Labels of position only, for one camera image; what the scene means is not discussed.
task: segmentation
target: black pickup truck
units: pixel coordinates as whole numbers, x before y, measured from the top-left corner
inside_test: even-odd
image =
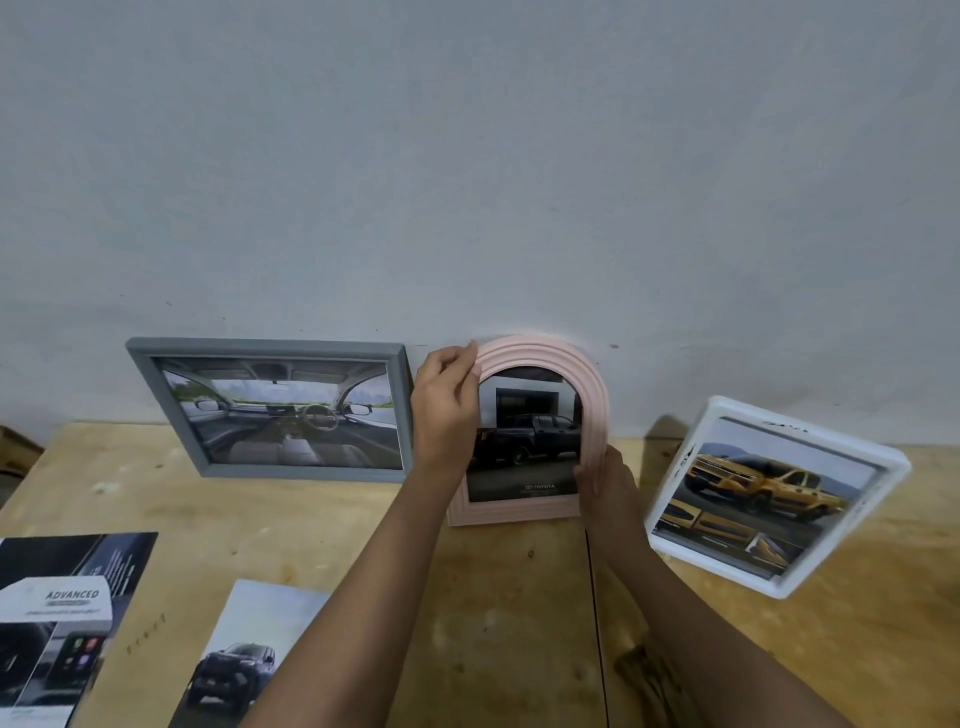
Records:
[[[188,705],[216,697],[242,715],[263,692],[276,671],[276,654],[264,644],[237,643],[210,652],[193,671],[187,689]]]
[[[473,454],[481,464],[507,460],[523,465],[531,457],[559,457],[564,452],[580,455],[580,426],[558,415],[517,415],[503,426],[477,430]]]

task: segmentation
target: truck tire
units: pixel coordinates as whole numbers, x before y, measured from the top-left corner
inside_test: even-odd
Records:
[[[237,691],[237,694],[230,699],[230,712],[236,716],[242,716],[250,707],[250,687],[244,686]]]
[[[827,507],[825,505],[818,505],[812,511],[801,513],[797,517],[797,521],[799,521],[800,523],[813,523],[817,519],[821,519],[826,514],[827,514]]]
[[[510,453],[510,462],[514,465],[523,465],[530,459],[530,450],[527,448],[516,448]]]
[[[770,509],[770,494],[766,492],[757,493],[747,499],[747,512],[760,513]]]

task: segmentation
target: wooden table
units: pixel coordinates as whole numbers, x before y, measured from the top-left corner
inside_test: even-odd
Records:
[[[645,492],[677,445],[616,444]],[[672,564],[864,726],[950,725],[960,716],[960,501],[949,487],[960,455],[907,452],[914,477],[785,602]],[[0,510],[0,535],[160,532],[76,721],[160,728],[233,581],[332,591],[396,488],[204,479],[167,426],[68,425]],[[639,725],[612,659],[633,645],[642,617],[595,555],[592,564],[591,583],[577,520],[445,528],[391,723]]]

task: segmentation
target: picture frame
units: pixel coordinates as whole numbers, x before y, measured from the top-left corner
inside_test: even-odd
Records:
[[[126,346],[204,477],[400,483],[412,466],[401,344],[137,337]]]
[[[656,551],[783,599],[910,470],[897,449],[711,397],[644,524]]]
[[[491,377],[517,368],[549,370],[572,387],[579,398],[579,462],[585,467],[598,467],[607,446],[609,401],[603,379],[592,363],[575,347],[546,336],[519,335],[483,344],[478,352],[481,410],[484,408],[485,387]],[[562,418],[553,417],[554,422]],[[481,432],[478,430],[478,442]],[[457,488],[447,509],[451,526],[478,525],[568,518],[580,515],[579,497],[575,492],[547,497],[471,501],[468,481],[471,471]]]

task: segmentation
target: gray picture frame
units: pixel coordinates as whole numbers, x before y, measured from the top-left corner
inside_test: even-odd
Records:
[[[402,344],[353,341],[300,341],[279,339],[212,339],[134,337],[127,351],[153,392],[187,454],[203,477],[290,478],[297,480],[347,480],[400,483],[413,466],[413,415],[410,410],[412,378]],[[211,462],[182,407],[167,384],[156,360],[163,357],[244,357],[332,359],[382,362],[386,366],[396,414],[401,470],[335,468],[314,465],[230,465]]]

